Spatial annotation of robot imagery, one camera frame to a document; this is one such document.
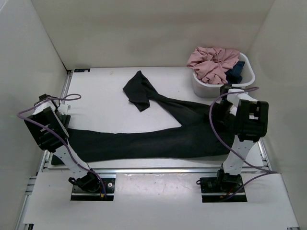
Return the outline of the black denim trousers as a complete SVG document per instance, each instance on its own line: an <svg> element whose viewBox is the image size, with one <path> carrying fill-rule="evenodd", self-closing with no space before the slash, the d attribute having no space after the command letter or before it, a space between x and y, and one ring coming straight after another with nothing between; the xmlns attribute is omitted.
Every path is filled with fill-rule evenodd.
<svg viewBox="0 0 307 230"><path fill-rule="evenodd" d="M186 159L229 153L212 131L209 105L160 95L141 71L127 82L123 91L140 112L150 107L150 101L155 101L181 126L144 133L103 133L70 128L69 143L83 161Z"/></svg>

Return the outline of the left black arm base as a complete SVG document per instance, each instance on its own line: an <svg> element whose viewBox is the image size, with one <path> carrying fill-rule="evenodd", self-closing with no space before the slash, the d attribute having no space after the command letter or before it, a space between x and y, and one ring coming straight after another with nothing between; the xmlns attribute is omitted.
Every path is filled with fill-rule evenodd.
<svg viewBox="0 0 307 230"><path fill-rule="evenodd" d="M101 178L87 175L76 180L70 177L68 181L72 184L71 201L113 201L116 179L113 177Z"/></svg>

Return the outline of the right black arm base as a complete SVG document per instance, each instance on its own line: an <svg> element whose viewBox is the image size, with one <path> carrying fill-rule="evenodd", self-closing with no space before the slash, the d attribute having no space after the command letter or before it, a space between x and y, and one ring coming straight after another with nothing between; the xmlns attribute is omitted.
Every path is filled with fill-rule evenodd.
<svg viewBox="0 0 307 230"><path fill-rule="evenodd" d="M235 183L218 183L216 177L201 177L196 181L196 185L200 186L202 203L244 203L248 201L244 188L237 192L243 185L241 177Z"/></svg>

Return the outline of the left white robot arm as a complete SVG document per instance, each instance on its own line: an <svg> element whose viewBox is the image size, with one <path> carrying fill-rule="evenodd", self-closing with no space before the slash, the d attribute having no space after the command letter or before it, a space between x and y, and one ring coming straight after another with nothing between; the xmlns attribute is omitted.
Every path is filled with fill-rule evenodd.
<svg viewBox="0 0 307 230"><path fill-rule="evenodd" d="M106 193L101 177L84 162L69 144L68 124L71 116L68 96L57 98L48 94L39 96L33 107L17 116L24 121L36 144L59 158L72 172L69 182L81 190Z"/></svg>

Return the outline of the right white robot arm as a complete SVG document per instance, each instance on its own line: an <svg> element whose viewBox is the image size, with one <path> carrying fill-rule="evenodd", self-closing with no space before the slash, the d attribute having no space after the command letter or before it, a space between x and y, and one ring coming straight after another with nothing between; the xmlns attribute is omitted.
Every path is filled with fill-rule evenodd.
<svg viewBox="0 0 307 230"><path fill-rule="evenodd" d="M215 180L215 185L220 191L225 192L229 188L238 186L244 164L260 169L246 161L251 148L266 135L268 127L269 104L248 95L257 89L257 87L242 89L225 84L220 88L220 96L217 98L221 102L210 106L209 121L213 133L229 150ZM232 108L235 109L235 115L234 120L230 122L230 130L234 135L234 142L229 146L215 130L213 120L221 121L225 125Z"/></svg>

